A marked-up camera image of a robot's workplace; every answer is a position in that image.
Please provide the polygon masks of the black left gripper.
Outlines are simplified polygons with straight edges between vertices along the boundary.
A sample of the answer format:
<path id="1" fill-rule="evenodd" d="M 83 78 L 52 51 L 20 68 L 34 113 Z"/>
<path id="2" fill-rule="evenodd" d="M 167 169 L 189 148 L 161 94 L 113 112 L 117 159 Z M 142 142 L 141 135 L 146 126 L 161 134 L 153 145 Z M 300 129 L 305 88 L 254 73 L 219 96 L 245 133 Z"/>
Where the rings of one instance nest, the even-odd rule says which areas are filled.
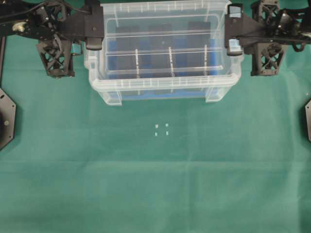
<path id="1" fill-rule="evenodd" d="M 75 76 L 74 52 L 84 44 L 87 50 L 101 50 L 104 39 L 104 11 L 99 0 L 85 0 L 82 8 L 75 11 L 64 3 L 56 6 L 56 22 L 48 23 L 52 37 L 43 36 L 36 45 L 48 76 L 62 78 Z"/>

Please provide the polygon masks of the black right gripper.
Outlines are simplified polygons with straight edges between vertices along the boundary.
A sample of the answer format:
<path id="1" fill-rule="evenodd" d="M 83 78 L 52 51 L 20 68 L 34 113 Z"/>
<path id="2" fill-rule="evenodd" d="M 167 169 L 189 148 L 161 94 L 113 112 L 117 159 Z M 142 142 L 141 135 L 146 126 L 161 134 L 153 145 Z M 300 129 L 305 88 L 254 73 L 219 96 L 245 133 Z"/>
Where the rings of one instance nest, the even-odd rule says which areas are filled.
<path id="1" fill-rule="evenodd" d="M 280 11 L 277 0 L 258 0 L 251 4 L 252 16 L 243 4 L 227 6 L 225 15 L 225 48 L 228 56 L 252 56 L 252 76 L 273 76 L 279 73 L 284 46 L 272 28 L 272 19 Z"/>

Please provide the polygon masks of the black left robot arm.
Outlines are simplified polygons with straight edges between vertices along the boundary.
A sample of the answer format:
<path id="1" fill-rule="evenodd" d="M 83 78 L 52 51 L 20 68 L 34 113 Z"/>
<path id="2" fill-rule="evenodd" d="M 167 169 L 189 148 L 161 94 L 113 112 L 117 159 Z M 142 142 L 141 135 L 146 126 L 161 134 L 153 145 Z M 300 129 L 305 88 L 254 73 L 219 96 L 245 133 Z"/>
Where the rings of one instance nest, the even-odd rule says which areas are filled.
<path id="1" fill-rule="evenodd" d="M 46 75 L 35 45 L 19 36 L 6 41 L 1 86 L 17 113 L 14 139 L 0 152 L 3 160 L 91 150 L 91 106 L 100 98 L 83 57 L 74 58 L 74 77 L 54 79 Z"/>

